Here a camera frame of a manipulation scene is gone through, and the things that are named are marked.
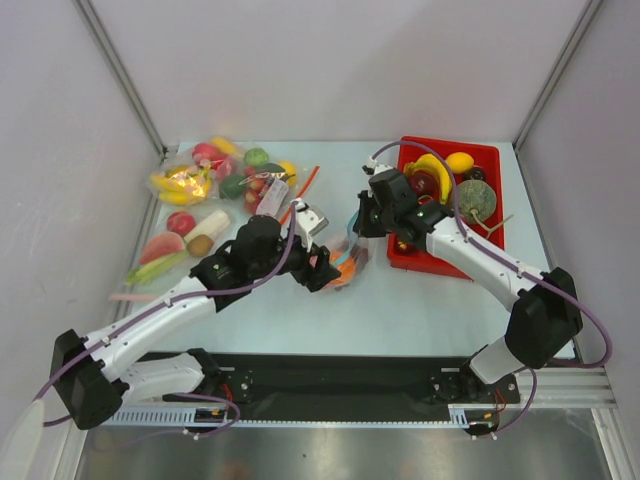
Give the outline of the orange fake tangerine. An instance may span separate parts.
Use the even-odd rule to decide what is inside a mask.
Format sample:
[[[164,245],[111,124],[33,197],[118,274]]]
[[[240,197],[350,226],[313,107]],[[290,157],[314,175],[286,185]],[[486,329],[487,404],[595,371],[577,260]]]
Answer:
[[[350,284],[357,272],[357,264],[352,257],[347,258],[344,262],[336,266],[340,272],[340,276],[332,281],[335,288],[343,287]]]

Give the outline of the clear zip bag blue seal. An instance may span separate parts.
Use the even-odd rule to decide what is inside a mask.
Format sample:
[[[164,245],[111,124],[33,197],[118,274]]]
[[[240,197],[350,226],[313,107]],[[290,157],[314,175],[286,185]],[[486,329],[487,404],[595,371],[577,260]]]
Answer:
[[[336,267],[349,257],[355,260],[357,264],[356,276],[353,281],[346,286],[335,288],[331,282],[322,289],[323,291],[340,291],[357,282],[371,260],[372,247],[370,240],[359,237],[354,230],[357,214],[358,213],[355,212],[346,225],[336,230],[325,243],[325,246],[330,251],[330,260],[333,266]]]

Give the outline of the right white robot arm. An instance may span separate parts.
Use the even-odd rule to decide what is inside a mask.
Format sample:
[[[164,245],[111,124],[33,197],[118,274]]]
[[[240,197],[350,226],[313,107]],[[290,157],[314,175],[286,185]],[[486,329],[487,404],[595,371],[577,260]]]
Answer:
[[[396,168],[365,168],[354,231],[365,238],[393,234],[414,249],[457,268],[491,293],[509,312],[505,334],[482,348],[461,376],[473,401],[493,394],[498,381],[522,368],[544,367],[583,327],[573,279],[556,268],[544,272],[521,263],[480,237],[454,210],[421,203]]]

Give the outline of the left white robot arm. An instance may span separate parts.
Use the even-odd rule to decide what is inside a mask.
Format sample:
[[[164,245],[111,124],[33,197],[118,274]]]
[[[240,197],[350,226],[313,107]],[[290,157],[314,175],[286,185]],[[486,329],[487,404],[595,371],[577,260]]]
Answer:
[[[329,249],[314,242],[327,224],[312,208],[293,212],[287,228],[269,216],[251,217],[234,239],[145,308],[86,336],[73,329],[60,334],[50,378],[36,397],[54,389],[80,430],[100,426],[127,401],[165,394],[211,399],[220,376],[203,352],[167,362],[145,362],[143,356],[170,334],[220,313],[277,275],[291,275],[310,292],[337,279]]]

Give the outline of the dark red fake apple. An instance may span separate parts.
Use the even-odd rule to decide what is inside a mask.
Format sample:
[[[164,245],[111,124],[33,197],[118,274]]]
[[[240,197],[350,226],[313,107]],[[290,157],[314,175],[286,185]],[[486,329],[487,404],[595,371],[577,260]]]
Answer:
[[[410,243],[397,239],[395,243],[395,249],[399,254],[407,255],[411,254],[415,250],[415,247]]]

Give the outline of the dark red fake plum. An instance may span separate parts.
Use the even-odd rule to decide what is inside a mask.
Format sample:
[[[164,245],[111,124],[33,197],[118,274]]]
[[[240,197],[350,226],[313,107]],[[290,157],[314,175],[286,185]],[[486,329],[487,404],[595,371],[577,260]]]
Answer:
[[[438,183],[429,173],[418,171],[408,177],[411,189],[417,196],[429,195],[434,197],[438,193]]]

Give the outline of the yellow fake banana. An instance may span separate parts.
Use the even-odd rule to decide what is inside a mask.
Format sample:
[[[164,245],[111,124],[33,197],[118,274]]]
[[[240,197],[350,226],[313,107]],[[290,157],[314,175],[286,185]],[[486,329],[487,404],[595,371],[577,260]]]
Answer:
[[[452,190],[452,181],[449,173],[442,163],[433,154],[421,155],[416,161],[409,162],[403,167],[403,174],[408,177],[418,171],[432,175],[438,183],[438,193],[431,197],[441,204],[447,204]]]

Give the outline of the zip bag red seal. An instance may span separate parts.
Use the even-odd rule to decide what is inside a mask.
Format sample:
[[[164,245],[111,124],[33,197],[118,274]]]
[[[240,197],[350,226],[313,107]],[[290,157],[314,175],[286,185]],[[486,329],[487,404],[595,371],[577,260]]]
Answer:
[[[208,179],[205,200],[232,202],[249,215],[265,214],[280,220],[287,217],[289,202],[305,195],[320,170],[265,145],[222,136],[179,151],[176,161],[186,164],[189,173]]]

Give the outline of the yellow fake lemon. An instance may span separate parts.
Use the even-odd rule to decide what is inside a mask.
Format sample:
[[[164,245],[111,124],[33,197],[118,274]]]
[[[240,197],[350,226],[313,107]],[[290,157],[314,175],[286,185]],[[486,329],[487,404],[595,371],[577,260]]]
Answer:
[[[474,158],[466,152],[451,153],[445,162],[456,175],[464,174],[474,166]]]

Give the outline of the green fake melon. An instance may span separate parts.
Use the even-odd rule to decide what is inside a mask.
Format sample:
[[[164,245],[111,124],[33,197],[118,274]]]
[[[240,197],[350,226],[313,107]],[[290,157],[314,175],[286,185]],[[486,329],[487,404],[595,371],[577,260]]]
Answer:
[[[450,204],[461,218],[469,225],[476,225],[488,220],[497,210],[497,194],[495,190],[482,180],[465,180],[456,186],[454,198]]]

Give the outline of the dark purple fake mangosteen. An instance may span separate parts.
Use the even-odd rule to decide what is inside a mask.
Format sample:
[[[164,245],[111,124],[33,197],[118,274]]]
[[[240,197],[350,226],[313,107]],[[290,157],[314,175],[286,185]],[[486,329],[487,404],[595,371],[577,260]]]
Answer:
[[[478,180],[485,182],[486,181],[486,173],[485,171],[478,166],[474,166],[468,171],[464,173],[465,180]]]

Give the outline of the vegetable bag pink seal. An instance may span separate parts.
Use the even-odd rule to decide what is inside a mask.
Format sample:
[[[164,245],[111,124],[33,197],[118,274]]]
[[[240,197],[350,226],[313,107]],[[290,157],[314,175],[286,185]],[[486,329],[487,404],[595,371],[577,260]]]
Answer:
[[[120,292],[109,300],[147,303],[156,299],[172,281],[208,256],[232,225],[222,209],[205,213],[178,210],[163,218],[163,228],[143,246]]]

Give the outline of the yellow bananas bag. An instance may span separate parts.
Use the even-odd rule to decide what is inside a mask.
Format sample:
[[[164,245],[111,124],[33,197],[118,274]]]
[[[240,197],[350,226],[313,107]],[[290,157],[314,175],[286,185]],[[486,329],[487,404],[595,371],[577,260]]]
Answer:
[[[203,202],[212,190],[209,167],[178,165],[149,176],[149,186],[157,198],[174,206],[190,206]]]

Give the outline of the red plastic tray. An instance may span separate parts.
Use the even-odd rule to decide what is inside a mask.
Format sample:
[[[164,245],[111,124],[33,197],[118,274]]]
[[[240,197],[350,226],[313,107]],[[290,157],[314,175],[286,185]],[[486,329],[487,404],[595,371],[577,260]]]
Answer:
[[[470,154],[474,158],[474,166],[485,171],[485,182],[497,194],[497,210],[483,223],[467,224],[450,204],[451,198],[454,198],[454,202],[458,201],[455,194],[456,186],[465,181],[464,174],[454,174],[445,162],[446,157],[454,152]],[[393,234],[388,241],[387,257],[390,265],[397,269],[466,278],[458,265],[451,262],[455,257],[456,247],[461,247],[464,252],[472,250],[473,246],[468,243],[471,238],[495,250],[504,247],[504,223],[508,217],[503,209],[499,150],[488,145],[405,136],[400,140],[397,168],[403,173],[403,167],[407,163],[416,161],[424,154],[433,154],[448,171],[453,183],[449,201],[447,204],[441,204],[430,196],[419,198],[416,195],[422,205],[420,212],[425,215],[426,223],[433,228],[433,232],[426,237],[422,246],[411,244],[415,250],[407,255],[399,254],[395,249],[395,243],[397,239],[407,243],[409,241]]]

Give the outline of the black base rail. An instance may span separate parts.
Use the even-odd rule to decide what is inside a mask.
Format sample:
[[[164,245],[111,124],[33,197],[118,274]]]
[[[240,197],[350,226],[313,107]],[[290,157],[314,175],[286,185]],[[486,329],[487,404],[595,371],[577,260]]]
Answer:
[[[488,412],[521,400],[513,375],[486,386],[462,357],[191,352],[204,363],[200,393],[230,397],[244,421],[428,422],[453,404]]]

